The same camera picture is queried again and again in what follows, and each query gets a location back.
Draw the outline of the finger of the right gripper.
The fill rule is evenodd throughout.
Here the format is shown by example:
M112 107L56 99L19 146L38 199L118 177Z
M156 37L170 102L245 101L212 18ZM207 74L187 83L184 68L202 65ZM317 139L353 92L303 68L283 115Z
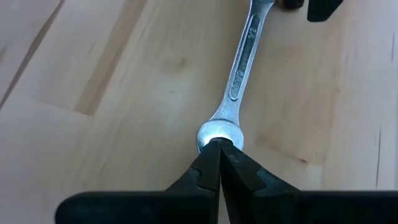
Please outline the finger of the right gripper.
M344 0L308 0L307 20L309 22L326 21Z
M299 9L304 5L305 0L282 0L285 9Z

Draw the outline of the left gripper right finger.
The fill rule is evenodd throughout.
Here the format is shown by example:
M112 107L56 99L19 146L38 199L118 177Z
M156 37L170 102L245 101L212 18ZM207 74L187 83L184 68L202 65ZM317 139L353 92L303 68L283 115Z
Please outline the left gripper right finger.
M398 224L398 191L299 190L227 140L221 183L230 224Z

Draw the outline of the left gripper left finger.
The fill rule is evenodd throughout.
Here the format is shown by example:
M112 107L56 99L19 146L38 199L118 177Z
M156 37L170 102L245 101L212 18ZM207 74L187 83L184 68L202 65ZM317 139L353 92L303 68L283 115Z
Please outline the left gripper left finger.
M56 209L56 224L217 224L221 141L212 140L164 191L83 192Z

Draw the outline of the large chrome combination wrench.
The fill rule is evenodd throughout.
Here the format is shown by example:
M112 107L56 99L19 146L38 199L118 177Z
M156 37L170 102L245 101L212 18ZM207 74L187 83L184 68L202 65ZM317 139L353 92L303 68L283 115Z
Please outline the large chrome combination wrench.
M243 150L244 135L239 125L239 110L256 56L266 16L275 0L250 0L246 23L229 73L223 98L213 116L197 132L197 149L202 149L216 138L230 140Z

